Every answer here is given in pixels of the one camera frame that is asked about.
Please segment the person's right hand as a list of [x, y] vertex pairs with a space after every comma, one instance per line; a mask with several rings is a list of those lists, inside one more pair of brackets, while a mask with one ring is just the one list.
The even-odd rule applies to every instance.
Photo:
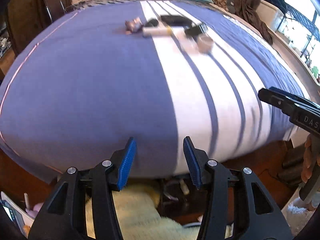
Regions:
[[308, 135], [304, 146], [305, 151], [303, 155], [303, 168], [301, 172], [301, 179], [304, 183], [307, 183], [307, 181], [312, 176], [312, 171], [315, 164], [319, 165], [319, 153], [313, 153], [311, 150], [311, 135]]

